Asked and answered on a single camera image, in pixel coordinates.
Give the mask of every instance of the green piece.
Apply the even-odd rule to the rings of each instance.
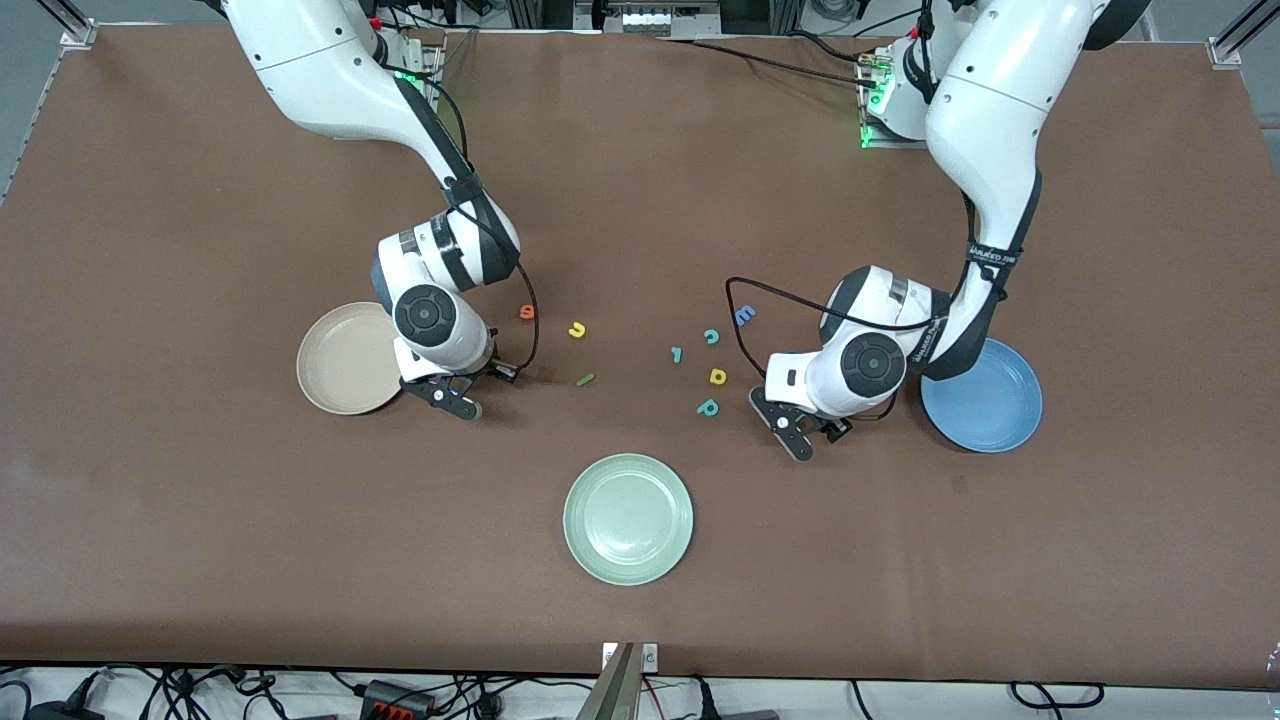
[[[660,460],[623,454],[579,475],[564,500],[564,541],[584,570],[613,585],[641,585],[680,562],[694,534],[694,503]]]

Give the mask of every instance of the robotic arm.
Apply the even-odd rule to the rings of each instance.
[[[453,388],[484,370],[513,380],[462,293],[511,275],[520,238],[412,83],[379,65],[385,41],[355,0],[223,0],[266,92],[298,126],[335,138],[388,140],[417,152],[449,209],[378,243],[370,277],[392,315],[401,384],[466,420],[480,406]]]
[[[945,379],[977,361],[1039,200],[1041,127],[1111,3],[951,4],[968,6],[943,10],[932,32],[877,53],[891,56],[893,76],[918,92],[891,79],[870,111],[895,132],[925,140],[964,192],[970,237],[960,284],[947,295],[874,265],[840,282],[827,307],[844,316],[823,315],[822,350],[772,355],[764,387],[751,391],[751,405],[795,460],[813,455],[808,433],[820,429],[835,442],[849,416],[892,397],[909,370]],[[1133,3],[1123,4],[1132,10]],[[922,27],[932,26],[929,14]]]

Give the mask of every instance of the table surface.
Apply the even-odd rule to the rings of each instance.
[[[1280,190],[1236,73],[1199,46],[1080,60],[992,328],[1041,379],[1036,437],[959,451],[911,383],[800,465],[703,341],[723,281],[950,288],[964,211],[928,154],[859,150],[847,87],[650,38],[483,35],[449,72],[544,319],[477,424],[326,415],[294,378],[311,323],[372,299],[376,241],[443,209],[416,156],[291,124],[225,27],[64,58],[0,209],[0,655],[590,673],[643,639],[667,673],[1263,684]],[[521,283],[468,299],[522,356]],[[740,301],[758,355],[818,346],[812,311]],[[561,528],[623,451],[696,514],[639,588]]]

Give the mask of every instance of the white surface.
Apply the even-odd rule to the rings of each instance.
[[[399,392],[396,327],[376,302],[352,302],[316,320],[298,347],[298,386],[316,407],[358,415]]]
[[[1262,673],[1265,659],[1260,661]],[[65,700],[92,667],[44,667],[4,675],[3,679],[22,679],[31,684],[36,702]],[[338,714],[344,720],[355,720],[360,712],[360,698],[353,697],[328,674],[280,671],[280,683],[273,689],[291,717]],[[371,674],[343,673],[348,682],[372,679],[396,680],[407,687],[431,687],[449,682],[447,675],[425,674]],[[668,720],[701,710],[698,685],[678,678],[654,678],[658,683],[680,683],[659,689],[664,715]],[[751,710],[774,710],[782,720],[863,720],[854,703],[852,692],[844,680],[709,680],[716,696],[716,706],[722,715]],[[861,682],[863,698],[874,720],[946,719],[946,720],[1052,720],[1050,712],[1036,712],[1014,702],[1009,687],[995,683],[905,683]],[[90,694],[88,707],[104,714],[108,720],[133,720],[151,692],[151,680],[138,673],[122,670],[106,682],[101,679]],[[1080,700],[1079,688],[1050,691],[1061,701]],[[1024,687],[1024,697],[1033,689]],[[216,685],[201,687],[196,694],[214,720],[237,720],[244,707],[244,698],[219,680]],[[586,691],[576,687],[541,687],[524,683],[503,693],[503,720],[540,720],[547,717],[573,717],[586,698]],[[1248,691],[1178,691],[1148,688],[1107,688],[1106,698],[1092,710],[1064,711],[1066,720],[1272,720],[1272,703],[1280,703],[1275,693]],[[152,717],[164,716],[163,702],[152,703]],[[0,692],[0,717],[17,719],[22,710],[22,693],[14,689]],[[253,720],[278,720],[265,701],[253,703]],[[657,720],[653,702],[644,700],[637,720]]]

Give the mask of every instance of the blue piece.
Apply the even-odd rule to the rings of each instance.
[[[1005,452],[1027,442],[1044,410],[1032,366],[1014,348],[991,338],[963,375],[920,378],[920,400],[938,432],[975,452]]]
[[[737,313],[733,313],[733,322],[736,322],[737,327],[741,328],[742,325],[750,323],[751,318],[754,316],[755,316],[755,307],[751,307],[750,305],[744,305],[737,309]]]

